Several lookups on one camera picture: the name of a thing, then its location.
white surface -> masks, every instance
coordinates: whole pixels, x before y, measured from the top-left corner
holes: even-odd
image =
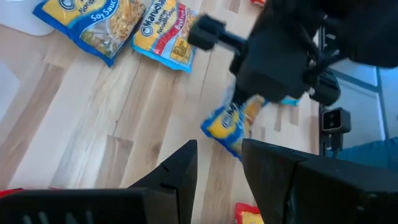
[[[380,78],[390,138],[398,137],[398,68],[380,69]]]
[[[330,67],[353,78],[377,86],[375,66],[361,65],[346,59],[335,63]]]
[[[4,62],[0,62],[0,121],[17,94],[18,88],[18,78],[6,67]]]
[[[34,7],[40,2],[42,0],[0,0],[0,24],[31,35],[51,33],[54,28],[32,14]]]
[[[377,93],[338,80],[340,99],[330,108],[342,107],[351,112],[351,132],[344,135],[343,147],[383,140],[385,137]]]

wooden floor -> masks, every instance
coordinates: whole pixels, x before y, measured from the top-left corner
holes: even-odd
[[[249,0],[186,0],[247,36],[260,11]],[[189,139],[198,140],[193,223],[231,223],[253,204],[241,163],[200,131],[231,80],[232,53],[197,51],[193,72],[175,72],[126,47],[114,67],[59,32],[32,37],[0,27],[0,60],[20,81],[0,123],[0,189],[127,187]],[[318,151],[318,105],[267,105],[255,139]]]

maruchan noodle packet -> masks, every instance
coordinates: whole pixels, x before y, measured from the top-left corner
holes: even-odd
[[[266,3],[266,0],[250,0],[254,4],[258,4],[259,6],[264,6]]]
[[[108,66],[144,13],[138,0],[47,0],[33,11]]]
[[[235,205],[234,224],[264,224],[257,207],[237,203]]]
[[[154,0],[132,38],[132,47],[174,70],[191,72],[195,48],[188,44],[197,14],[176,0]]]
[[[251,138],[254,120],[267,103],[268,101],[259,95],[243,92],[236,87],[234,81],[227,88],[223,104],[202,122],[201,130],[240,160],[242,141]],[[299,100],[286,98],[280,103],[297,106]]]

wooden table surface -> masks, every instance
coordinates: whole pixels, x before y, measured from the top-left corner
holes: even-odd
[[[186,0],[247,36],[259,6],[249,0]],[[254,204],[241,163],[200,131],[220,105],[233,54],[197,51],[176,72],[130,47],[108,68],[59,32],[33,37],[0,26],[0,60],[20,81],[0,122],[0,189],[127,187],[189,139],[198,140],[193,223],[231,223],[234,204]],[[318,151],[318,104],[267,105],[253,138]]]

yellow noodle packet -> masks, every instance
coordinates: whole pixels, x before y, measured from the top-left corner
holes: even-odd
[[[145,9],[138,0],[46,0],[33,14],[111,66]]]
[[[174,70],[191,72],[195,48],[187,38],[197,19],[195,11],[176,0],[154,0],[131,46]]]

